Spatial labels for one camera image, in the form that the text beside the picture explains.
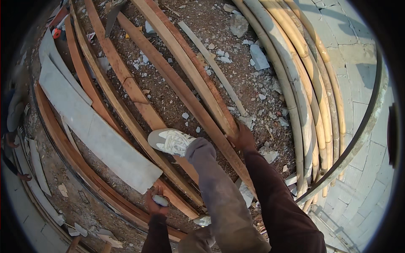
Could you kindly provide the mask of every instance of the hand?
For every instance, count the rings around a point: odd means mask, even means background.
[[[20,173],[17,173],[17,176],[18,176],[21,180],[26,181],[26,182],[31,181],[31,179],[32,179],[32,177],[30,176],[30,174],[24,174],[24,175],[22,175],[22,174],[20,174]]]
[[[254,142],[254,137],[252,132],[249,130],[249,128],[241,123],[239,123],[239,134],[236,138],[233,138],[231,136],[227,136],[226,138],[232,142],[235,147],[239,150],[242,151],[250,151],[250,150],[256,150],[255,147],[255,142]]]
[[[156,194],[167,199],[167,197],[163,196],[163,188],[161,188],[160,186],[155,187],[155,191],[153,192],[153,195],[156,195]],[[151,215],[152,214],[163,214],[164,216],[166,216],[169,211],[168,206],[161,206],[153,201],[151,189],[148,189],[148,191],[146,192],[146,205],[147,205],[149,213]]]

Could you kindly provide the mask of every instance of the dirt ground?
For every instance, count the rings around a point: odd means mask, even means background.
[[[94,4],[99,10],[99,16],[102,23],[105,25],[106,13],[101,3],[103,0],[96,0]],[[241,38],[237,38],[232,35],[229,29],[230,13],[223,10],[225,3],[233,5],[231,1],[223,0],[206,0],[206,1],[164,1],[164,4],[169,6],[180,14],[180,17],[173,14],[166,7],[160,5],[160,8],[164,10],[165,14],[172,19],[172,22],[177,26],[177,23],[184,21],[190,29],[201,39],[203,43],[213,43],[215,49],[210,50],[212,53],[216,53],[218,49],[228,52],[230,59],[233,63],[222,63],[216,61],[223,73],[231,83],[233,89],[241,100],[243,106],[247,110],[250,116],[255,119],[253,121],[254,126],[252,132],[256,138],[257,148],[264,145],[265,141],[270,143],[270,148],[274,151],[278,151],[278,157],[273,162],[277,170],[280,172],[283,178],[287,177],[290,173],[295,171],[295,155],[294,145],[292,140],[291,126],[283,127],[280,125],[276,117],[281,116],[282,109],[286,107],[285,102],[280,100],[280,94],[272,90],[274,82],[277,82],[277,77],[274,74],[274,70],[256,71],[254,67],[250,65],[250,53],[249,46],[242,44],[244,39],[256,41],[257,36],[249,27],[248,32]],[[90,20],[85,11],[85,5],[83,0],[75,1],[75,7],[78,13],[79,22],[81,22],[86,34],[93,32]],[[173,63],[172,67],[180,75],[180,77],[186,82],[188,87],[194,91],[194,88],[179,64],[176,62],[170,51],[165,47],[157,34],[147,34],[145,32],[145,19],[136,10],[132,3],[127,3],[123,9],[123,13],[129,18],[136,26],[143,26],[143,33],[149,41],[161,52],[165,59],[171,58]],[[32,50],[31,69],[34,80],[38,80],[41,66],[38,56],[38,47],[40,45],[41,36],[45,31],[45,26],[42,25],[38,28],[38,34]],[[136,69],[133,65],[134,62],[140,63],[139,57],[142,55],[139,48],[131,41],[130,38],[125,38],[125,32],[119,27],[117,22],[114,24],[110,38],[113,44],[116,46],[124,62],[127,63],[128,68],[132,71],[135,80],[140,85],[141,89],[150,90],[149,100],[153,104],[156,111],[160,114],[165,124],[170,128],[179,129],[187,134],[195,137],[205,137],[208,140],[210,138],[201,129],[200,133],[196,132],[196,128],[200,126],[196,119],[192,116],[191,112],[185,107],[182,101],[176,96],[174,91],[168,86],[164,79],[160,76],[159,72],[149,63],[146,65],[139,65],[139,69]],[[195,45],[189,40],[187,35],[181,31],[181,34],[189,43],[195,53],[199,52]],[[75,73],[72,61],[70,59],[69,50],[66,41],[56,39],[56,45],[60,55],[66,62],[66,65],[71,69],[72,73]],[[97,40],[94,38],[92,47],[95,53],[99,57],[104,57],[104,52]],[[107,72],[108,77],[112,80],[112,83],[116,87],[119,95],[126,103],[131,113],[135,116],[146,133],[150,133],[151,129],[143,120],[142,116],[137,111],[134,104],[130,101],[130,98],[126,95],[125,90],[122,88],[121,83],[118,81],[114,71],[111,69]],[[229,98],[226,90],[217,79],[215,73],[211,75],[211,79],[215,83],[225,103],[229,107],[236,108],[235,104]],[[264,100],[259,99],[258,95],[263,94],[266,96]],[[127,135],[130,136],[132,144],[138,151],[143,153],[140,146],[136,143],[135,139],[131,136],[128,129],[122,123],[121,119],[115,113],[112,106],[109,105],[108,100],[104,97],[105,102],[109,106],[113,115],[124,127]],[[74,222],[80,224],[90,233],[90,236],[83,239],[83,242],[89,247],[93,248],[97,252],[101,252],[103,243],[95,235],[95,231],[100,228],[105,228],[114,233],[118,240],[124,243],[123,249],[113,249],[112,252],[136,252],[141,251],[143,242],[146,235],[127,222],[124,222],[117,217],[110,210],[105,208],[103,204],[98,202],[83,186],[75,179],[73,174],[69,171],[67,166],[63,163],[57,152],[53,148],[51,142],[47,138],[43,126],[40,122],[38,112],[36,112],[34,101],[32,99],[32,92],[29,94],[29,102],[31,104],[31,111],[25,119],[25,132],[28,138],[34,138],[38,141],[39,153],[42,159],[43,168],[49,188],[52,193],[52,197],[49,200],[54,205],[56,210],[60,210],[66,217],[66,222],[73,224]],[[237,110],[230,110],[235,119],[240,116]],[[190,115],[189,119],[182,118],[182,113],[187,112]],[[266,129],[266,125],[272,130],[271,133]],[[72,132],[78,148],[85,158],[89,166],[96,171],[96,173],[106,181],[111,187],[113,187],[120,195],[125,197],[131,203],[143,211],[147,211],[145,208],[145,196],[141,195],[128,185],[126,185],[120,178],[118,178],[113,172],[111,172]],[[222,166],[225,172],[230,176],[233,181],[236,181],[238,176],[229,163],[225,160],[223,155],[217,151],[218,163]],[[174,162],[171,156],[166,156],[170,162]],[[287,165],[287,172],[282,173],[283,166]],[[176,164],[176,169],[188,179],[189,183],[192,180],[188,175]],[[58,186],[64,184],[68,190],[68,197],[62,196],[58,189]],[[173,184],[172,187],[183,196],[200,214],[206,213],[206,208],[197,207],[186,196],[178,190]],[[254,200],[250,211],[254,219],[258,231],[263,231],[264,225],[262,222],[260,205]],[[188,219],[178,209],[171,207],[168,215],[168,224],[174,228],[183,232],[189,232],[197,229],[199,226],[194,224],[193,221]]]

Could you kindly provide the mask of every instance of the person's right hand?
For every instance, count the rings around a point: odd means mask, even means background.
[[[242,151],[256,150],[252,132],[249,130],[249,128],[245,124],[243,124],[241,122],[238,122],[238,124],[239,124],[238,136],[236,138],[233,138],[231,136],[226,136],[226,138],[230,142],[232,142],[235,145],[235,147],[239,150],[242,150]]]

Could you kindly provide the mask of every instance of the white sneaker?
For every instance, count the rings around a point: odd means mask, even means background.
[[[157,150],[171,155],[185,156],[187,147],[195,140],[195,137],[182,131],[165,128],[155,130],[148,136],[148,143]]]

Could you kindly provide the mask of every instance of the leg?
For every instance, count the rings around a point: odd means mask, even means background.
[[[197,138],[187,147],[185,157],[199,175],[202,199],[222,252],[268,253],[270,245],[253,226],[241,193],[216,162],[212,144],[204,138]]]

